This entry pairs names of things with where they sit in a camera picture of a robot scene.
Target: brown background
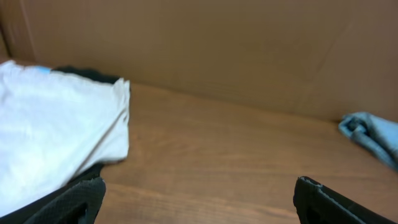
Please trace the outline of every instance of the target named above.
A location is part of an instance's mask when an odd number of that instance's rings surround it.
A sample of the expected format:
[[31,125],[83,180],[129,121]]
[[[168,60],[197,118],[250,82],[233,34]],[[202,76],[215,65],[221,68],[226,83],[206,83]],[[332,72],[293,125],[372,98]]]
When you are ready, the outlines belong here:
[[393,0],[2,0],[12,56],[274,111],[398,120]]

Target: white cloth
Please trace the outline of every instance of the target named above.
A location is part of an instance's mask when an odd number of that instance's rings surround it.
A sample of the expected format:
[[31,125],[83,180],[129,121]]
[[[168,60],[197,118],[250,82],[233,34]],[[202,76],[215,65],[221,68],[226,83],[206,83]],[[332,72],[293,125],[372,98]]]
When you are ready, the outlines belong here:
[[126,158],[129,86],[0,65],[0,217]]

